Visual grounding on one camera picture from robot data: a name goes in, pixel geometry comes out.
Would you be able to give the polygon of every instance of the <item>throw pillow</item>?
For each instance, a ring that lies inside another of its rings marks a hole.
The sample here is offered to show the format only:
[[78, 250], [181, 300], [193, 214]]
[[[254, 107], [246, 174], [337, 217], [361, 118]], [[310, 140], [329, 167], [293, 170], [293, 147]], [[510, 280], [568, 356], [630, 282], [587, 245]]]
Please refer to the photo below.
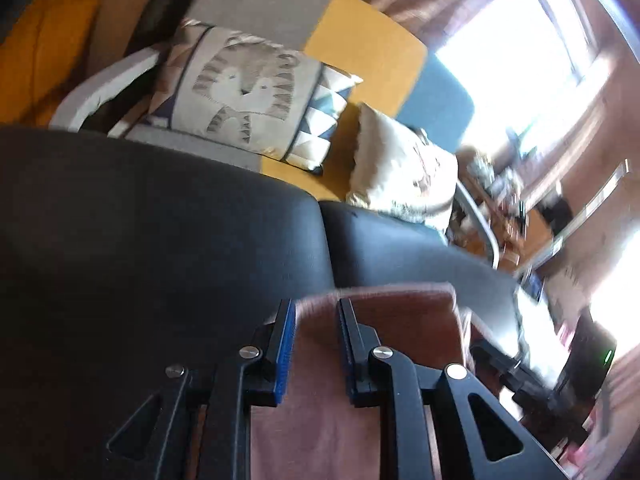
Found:
[[162, 68], [146, 120], [316, 170], [361, 81], [264, 38], [187, 25]]
[[453, 154], [362, 103], [355, 161], [349, 204], [447, 228], [458, 180]]

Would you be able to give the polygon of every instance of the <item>sofa seat cushion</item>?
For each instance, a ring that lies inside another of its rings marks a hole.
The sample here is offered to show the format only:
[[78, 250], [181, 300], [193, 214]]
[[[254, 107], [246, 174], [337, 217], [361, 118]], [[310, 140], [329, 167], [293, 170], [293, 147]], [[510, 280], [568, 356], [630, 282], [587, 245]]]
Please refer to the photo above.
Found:
[[0, 447], [38, 478], [100, 478], [167, 365], [212, 367], [281, 298], [334, 288], [318, 202], [204, 158], [5, 127], [0, 204]]
[[517, 283], [511, 276], [447, 246], [434, 229], [337, 202], [320, 202], [320, 209], [338, 288], [451, 283], [458, 305], [476, 313], [506, 354], [517, 354]]

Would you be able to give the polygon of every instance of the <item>metal screw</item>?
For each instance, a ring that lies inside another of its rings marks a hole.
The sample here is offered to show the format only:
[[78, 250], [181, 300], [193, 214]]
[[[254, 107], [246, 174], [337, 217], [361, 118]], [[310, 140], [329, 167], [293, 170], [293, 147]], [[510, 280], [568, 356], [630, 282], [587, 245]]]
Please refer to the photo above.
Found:
[[466, 377], [466, 368], [463, 365], [449, 365], [447, 366], [447, 375], [452, 379], [464, 379]]
[[253, 359], [260, 355], [260, 349], [255, 346], [243, 346], [238, 353], [242, 359]]
[[177, 379], [184, 374], [184, 366], [182, 365], [169, 365], [164, 369], [164, 373], [170, 379]]
[[376, 346], [373, 349], [373, 355], [378, 359], [389, 359], [394, 354], [394, 351], [388, 346]]

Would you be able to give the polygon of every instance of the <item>black seat cushion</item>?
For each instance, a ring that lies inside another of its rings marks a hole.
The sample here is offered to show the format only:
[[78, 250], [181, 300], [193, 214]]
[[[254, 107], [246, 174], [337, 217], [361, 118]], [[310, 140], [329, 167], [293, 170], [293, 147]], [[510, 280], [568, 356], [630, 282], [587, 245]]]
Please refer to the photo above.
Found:
[[162, 148], [2, 128], [0, 208], [8, 478], [101, 478], [167, 365], [210, 367], [281, 298], [334, 288], [312, 196]]
[[338, 202], [321, 202], [335, 285], [449, 282], [508, 355], [518, 352], [516, 281], [486, 261], [444, 244], [437, 231]]

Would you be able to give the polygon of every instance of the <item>pink object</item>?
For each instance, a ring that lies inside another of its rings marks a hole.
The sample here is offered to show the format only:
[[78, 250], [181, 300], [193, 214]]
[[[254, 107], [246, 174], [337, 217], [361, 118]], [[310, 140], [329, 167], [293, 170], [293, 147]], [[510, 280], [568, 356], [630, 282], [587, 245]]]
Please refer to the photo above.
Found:
[[350, 298], [358, 322], [416, 364], [466, 365], [466, 345], [449, 284], [340, 290], [296, 305], [287, 395], [278, 408], [252, 410], [254, 480], [372, 480], [380, 471], [377, 408], [346, 395], [335, 304]]

